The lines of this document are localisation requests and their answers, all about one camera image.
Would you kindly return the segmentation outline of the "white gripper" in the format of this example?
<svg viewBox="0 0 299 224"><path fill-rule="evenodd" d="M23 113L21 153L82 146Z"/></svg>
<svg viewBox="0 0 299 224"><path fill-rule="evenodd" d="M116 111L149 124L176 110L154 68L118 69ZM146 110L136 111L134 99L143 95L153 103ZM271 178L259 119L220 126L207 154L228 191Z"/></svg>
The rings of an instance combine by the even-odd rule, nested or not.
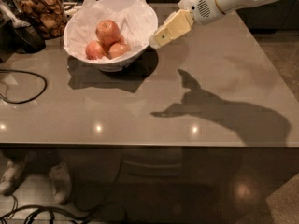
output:
<svg viewBox="0 0 299 224"><path fill-rule="evenodd" d="M149 38L154 49L167 45L187 34L194 24L206 25L224 16L216 0L180 0L179 11L173 12Z"/></svg>

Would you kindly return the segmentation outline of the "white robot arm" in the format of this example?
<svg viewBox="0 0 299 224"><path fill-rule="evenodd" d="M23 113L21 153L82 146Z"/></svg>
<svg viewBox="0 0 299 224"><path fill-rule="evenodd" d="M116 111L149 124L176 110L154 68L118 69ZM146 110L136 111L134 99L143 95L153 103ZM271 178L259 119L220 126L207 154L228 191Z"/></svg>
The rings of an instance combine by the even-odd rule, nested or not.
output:
<svg viewBox="0 0 299 224"><path fill-rule="evenodd" d="M154 49L187 34L193 25L207 25L240 8L259 7L280 0L180 0L178 11L168 16L151 35L149 45Z"/></svg>

